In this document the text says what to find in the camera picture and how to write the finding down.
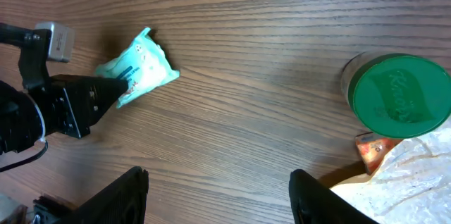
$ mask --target snack packet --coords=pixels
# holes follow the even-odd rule
[[[118,58],[100,65],[95,75],[128,81],[128,91],[119,97],[117,108],[180,76],[172,70],[161,47],[147,35],[146,27]]]
[[[371,175],[379,167],[383,157],[402,141],[402,139],[389,139],[374,132],[357,135],[355,139],[368,175]]]

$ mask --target plastic bag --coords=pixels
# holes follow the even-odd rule
[[[146,27],[118,58],[100,65],[95,75],[125,79],[128,91],[119,97],[117,108],[180,76],[172,70],[161,47],[147,35]]]
[[[374,132],[357,135],[355,139],[368,175],[371,175],[379,167],[383,157],[402,141],[402,139],[389,139]]]
[[[451,223],[451,122],[404,139],[373,175],[331,188],[379,223]]]

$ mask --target clear plastic wrap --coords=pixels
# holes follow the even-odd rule
[[[379,223],[451,223],[451,120],[403,140],[373,175],[331,189]]]

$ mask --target plastic packet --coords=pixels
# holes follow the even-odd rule
[[[402,139],[389,139],[373,132],[355,137],[360,156],[365,163],[366,173],[372,174],[381,164],[383,157]]]
[[[146,27],[118,58],[95,70],[97,76],[128,81],[128,91],[119,97],[117,108],[180,76],[179,71],[172,70],[164,51],[149,37],[149,32]]]

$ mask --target lid logo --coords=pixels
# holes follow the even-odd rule
[[[408,70],[394,69],[371,76],[382,96],[388,117],[401,123],[433,119],[418,80]]]

